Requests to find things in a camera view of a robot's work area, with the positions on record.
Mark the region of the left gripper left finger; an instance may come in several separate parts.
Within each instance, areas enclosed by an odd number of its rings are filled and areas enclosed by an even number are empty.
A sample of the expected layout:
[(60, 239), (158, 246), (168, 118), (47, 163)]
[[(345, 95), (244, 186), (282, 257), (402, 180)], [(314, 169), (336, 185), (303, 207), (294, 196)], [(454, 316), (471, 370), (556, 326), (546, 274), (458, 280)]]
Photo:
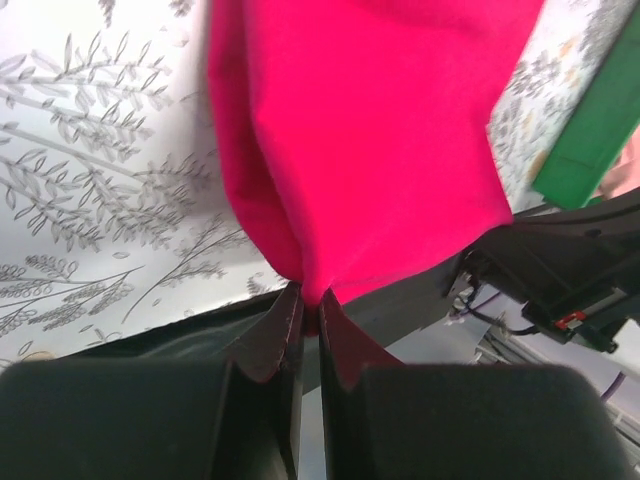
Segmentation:
[(213, 358), (67, 358), (1, 376), (5, 479), (294, 479), (304, 304), (287, 286)]

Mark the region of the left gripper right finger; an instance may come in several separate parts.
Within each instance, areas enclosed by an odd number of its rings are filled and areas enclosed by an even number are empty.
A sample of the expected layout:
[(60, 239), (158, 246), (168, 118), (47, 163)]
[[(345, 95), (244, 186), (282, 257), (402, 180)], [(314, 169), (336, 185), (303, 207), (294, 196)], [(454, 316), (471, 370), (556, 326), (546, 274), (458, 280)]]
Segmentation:
[(553, 365), (406, 364), (343, 311), (318, 309), (331, 479), (626, 479), (605, 407)]

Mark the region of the magenta red t-shirt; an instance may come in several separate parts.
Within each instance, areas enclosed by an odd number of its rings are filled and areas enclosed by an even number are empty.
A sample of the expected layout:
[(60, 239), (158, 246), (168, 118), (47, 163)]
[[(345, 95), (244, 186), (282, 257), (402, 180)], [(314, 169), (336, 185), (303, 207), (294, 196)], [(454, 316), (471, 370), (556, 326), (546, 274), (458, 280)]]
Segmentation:
[(392, 357), (334, 312), (514, 216), (491, 112), (539, 1), (217, 1), (209, 40), (225, 191), (299, 283), (334, 358)]

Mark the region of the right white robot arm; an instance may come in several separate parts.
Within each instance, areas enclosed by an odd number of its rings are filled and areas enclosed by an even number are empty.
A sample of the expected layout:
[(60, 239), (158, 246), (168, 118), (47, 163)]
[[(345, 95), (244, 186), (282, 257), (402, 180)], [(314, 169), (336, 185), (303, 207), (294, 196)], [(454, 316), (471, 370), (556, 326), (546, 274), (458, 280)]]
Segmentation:
[[(586, 207), (519, 216), (468, 247), (458, 262), (468, 295), (453, 311), (512, 337), (542, 334), (613, 354), (616, 335), (639, 318), (639, 192)], [(514, 330), (472, 302), (490, 285), (522, 306), (529, 327)]]

